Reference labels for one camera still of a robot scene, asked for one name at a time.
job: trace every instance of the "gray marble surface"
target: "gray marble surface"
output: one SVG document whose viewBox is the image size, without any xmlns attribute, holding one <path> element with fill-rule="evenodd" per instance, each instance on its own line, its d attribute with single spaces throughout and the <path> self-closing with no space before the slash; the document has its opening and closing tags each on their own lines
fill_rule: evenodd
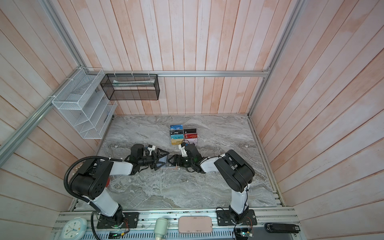
<svg viewBox="0 0 384 240">
<path fill-rule="evenodd" d="M 197 148 L 203 157 L 235 150 L 255 169 L 248 192 L 251 207 L 276 206 L 275 198 L 245 115 L 121 116 L 113 119 L 99 155 L 125 158 L 135 143 L 155 145 L 180 154 L 170 144 L 169 126 L 197 128 Z M 228 207 L 231 189 L 218 172 L 189 173 L 185 169 L 146 169 L 133 176 L 111 176 L 109 194 L 124 209 Z M 91 207 L 79 201 L 75 210 Z"/>
</svg>

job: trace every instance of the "wire mesh shelf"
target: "wire mesh shelf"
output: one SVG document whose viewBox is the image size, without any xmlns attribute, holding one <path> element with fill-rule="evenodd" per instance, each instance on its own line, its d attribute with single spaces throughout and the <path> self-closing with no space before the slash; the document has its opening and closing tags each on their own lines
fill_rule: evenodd
<svg viewBox="0 0 384 240">
<path fill-rule="evenodd" d="M 52 101 L 82 138 L 101 139 L 117 107 L 96 89 L 103 77 L 102 70 L 89 75 L 81 69 Z"/>
<path fill-rule="evenodd" d="M 81 137 L 85 139 L 102 139 L 117 105 L 116 101 L 113 105 L 106 105 L 95 127 L 81 133 Z"/>
<path fill-rule="evenodd" d="M 106 74 L 100 83 L 109 100 L 158 100 L 156 74 Z"/>
<path fill-rule="evenodd" d="M 52 101 L 57 109 L 81 110 L 88 102 L 96 87 L 104 77 L 103 70 L 96 75 L 86 74 L 80 69 L 70 82 L 57 94 Z"/>
</svg>

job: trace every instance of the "stack of cards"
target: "stack of cards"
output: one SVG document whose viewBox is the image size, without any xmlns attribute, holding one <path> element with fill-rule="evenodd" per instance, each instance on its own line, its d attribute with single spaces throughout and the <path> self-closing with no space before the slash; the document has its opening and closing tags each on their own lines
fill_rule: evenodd
<svg viewBox="0 0 384 240">
<path fill-rule="evenodd" d="M 184 129 L 184 139 L 188 140 L 189 144 L 194 143 L 197 146 L 197 131 L 196 128 Z"/>
<path fill-rule="evenodd" d="M 184 140 L 183 125 L 171 125 L 169 134 L 171 144 L 180 145 Z"/>
</svg>

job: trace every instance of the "clock face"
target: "clock face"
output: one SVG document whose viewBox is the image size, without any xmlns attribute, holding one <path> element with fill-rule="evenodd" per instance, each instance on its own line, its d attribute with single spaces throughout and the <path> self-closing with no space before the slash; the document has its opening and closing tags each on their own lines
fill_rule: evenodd
<svg viewBox="0 0 384 240">
<path fill-rule="evenodd" d="M 85 234 L 87 223 L 83 218 L 75 218 L 73 220 L 68 221 L 63 227 L 63 231 L 61 232 L 62 239 L 80 239 Z"/>
<path fill-rule="evenodd" d="M 74 238 L 80 232 L 81 222 L 72 220 L 64 227 L 64 239 Z"/>
</svg>

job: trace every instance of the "wooden wall panel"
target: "wooden wall panel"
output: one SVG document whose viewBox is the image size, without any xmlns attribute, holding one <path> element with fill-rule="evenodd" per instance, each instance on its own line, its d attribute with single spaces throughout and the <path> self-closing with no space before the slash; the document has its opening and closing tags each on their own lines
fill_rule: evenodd
<svg viewBox="0 0 384 240">
<path fill-rule="evenodd" d="M 309 1 L 252 116 L 308 239 L 382 238 L 383 11 Z"/>
<path fill-rule="evenodd" d="M 266 69 L 297 0 L 52 2 L 88 67 L 145 71 Z M 165 78 L 161 99 L 119 101 L 116 114 L 247 113 L 258 83 Z"/>
<path fill-rule="evenodd" d="M 75 67 L 38 0 L 0 1 L 0 144 Z M 51 110 L 0 169 L 2 234 L 14 238 L 13 229 L 23 227 L 28 237 L 47 239 L 73 199 L 63 186 L 68 166 L 96 147 Z"/>
</svg>

